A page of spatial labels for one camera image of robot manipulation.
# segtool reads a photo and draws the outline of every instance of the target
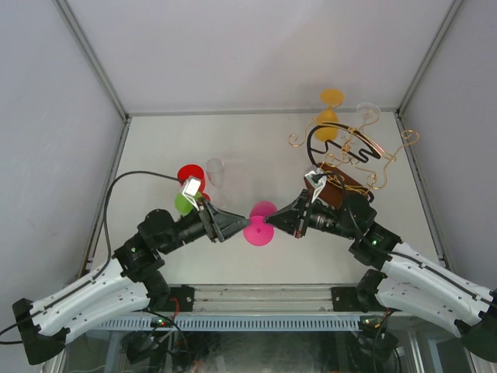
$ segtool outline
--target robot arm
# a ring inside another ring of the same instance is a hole
[[[49,360],[67,343],[117,315],[162,311],[170,289],[158,271],[165,264],[161,254],[205,235],[212,242],[223,242],[250,225],[248,219],[218,210],[208,200],[198,204],[198,210],[178,221],[166,210],[150,212],[103,270],[98,267],[45,299],[14,303],[29,363]]]
[[[308,181],[312,186],[318,182]],[[292,204],[267,217],[266,223],[295,238],[313,228],[354,239],[349,251],[375,268],[356,287],[365,310],[379,304],[409,312],[460,337],[479,357],[497,362],[497,293],[426,259],[374,222],[376,214],[358,193],[348,195],[335,209],[317,200],[315,191],[302,190]]]

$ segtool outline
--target white table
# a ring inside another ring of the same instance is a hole
[[[117,174],[143,169],[176,176],[178,169],[186,164],[203,166],[209,158],[218,157],[225,162],[225,188],[233,196],[231,206],[225,210],[248,216],[259,200],[271,200],[282,208],[303,189],[302,177],[310,165],[305,146],[293,148],[288,145],[287,137],[292,133],[302,137],[311,117],[311,114],[135,117]],[[344,124],[360,126],[355,113],[341,113],[339,118]],[[382,113],[380,121],[368,127],[367,132],[392,152],[401,145],[393,113]],[[178,192],[179,184],[153,176],[129,176],[119,182],[108,214],[113,249],[134,235],[137,225],[155,208],[168,209],[178,218],[173,203]],[[374,194],[376,221],[400,235],[422,255],[436,260],[403,150],[398,161],[389,167],[388,185]],[[303,239],[276,231],[273,241],[264,247],[251,246],[241,233],[215,245],[202,238],[168,255],[161,271],[170,284],[351,284],[360,280],[367,270],[348,252],[351,243],[313,230]],[[94,265],[105,258],[105,240],[101,237]]]

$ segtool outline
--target slotted metal strip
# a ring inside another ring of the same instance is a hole
[[[103,323],[96,329],[110,331],[152,330],[152,323],[158,317],[154,316],[122,316]],[[176,323],[183,331],[204,332],[238,332],[238,331],[357,331],[360,317],[355,315],[228,315],[228,316],[198,316],[181,315]]]

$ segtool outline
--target red cup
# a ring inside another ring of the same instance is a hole
[[[205,188],[205,175],[203,174],[203,169],[202,167],[198,165],[186,165],[183,166],[181,169],[178,171],[178,179],[180,180],[188,180],[190,176],[193,176],[197,179],[200,180],[200,188],[199,191],[203,192],[203,189]]]

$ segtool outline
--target white wall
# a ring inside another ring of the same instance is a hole
[[[466,2],[406,115],[455,269],[497,288],[497,2]]]
[[[3,329],[13,302],[76,275],[121,124],[52,2],[3,1],[0,45]],[[0,361],[34,371],[20,346],[0,346]]]
[[[451,0],[70,0],[131,113],[398,107]]]

